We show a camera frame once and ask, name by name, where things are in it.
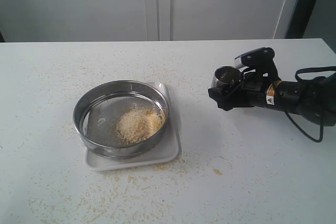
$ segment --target small metal cup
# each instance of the small metal cup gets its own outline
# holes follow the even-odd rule
[[[224,66],[217,68],[212,79],[211,87],[219,87],[224,84],[234,85],[241,80],[242,76],[242,72],[235,67]]]

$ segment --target white table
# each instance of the white table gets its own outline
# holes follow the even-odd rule
[[[284,80],[336,65],[320,39],[0,44],[0,223],[336,223],[336,127],[316,144],[281,112],[225,112],[207,95],[217,67],[262,46]],[[85,167],[73,108],[120,79],[169,85],[178,159]]]

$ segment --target powder pile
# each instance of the powder pile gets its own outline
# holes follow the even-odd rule
[[[152,109],[132,109],[116,124],[117,134],[124,144],[134,144],[156,133],[163,119]]]

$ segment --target metal sieve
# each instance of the metal sieve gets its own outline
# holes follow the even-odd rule
[[[116,123],[130,109],[152,109],[163,115],[160,129],[147,139],[124,144],[116,132]],[[154,87],[137,81],[112,81],[83,95],[74,109],[73,122],[85,146],[109,158],[129,158],[154,147],[169,119],[166,98]]]

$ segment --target white tray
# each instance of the white tray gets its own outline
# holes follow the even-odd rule
[[[148,82],[149,85],[158,89],[167,99],[170,106],[170,119],[167,122],[166,130],[159,143],[150,151],[129,159],[112,160],[99,156],[86,148],[84,163],[90,170],[101,172],[104,170],[116,170],[141,165],[153,165],[166,163],[175,159],[180,153],[179,134],[174,123],[174,110],[172,109],[168,90],[160,82]]]

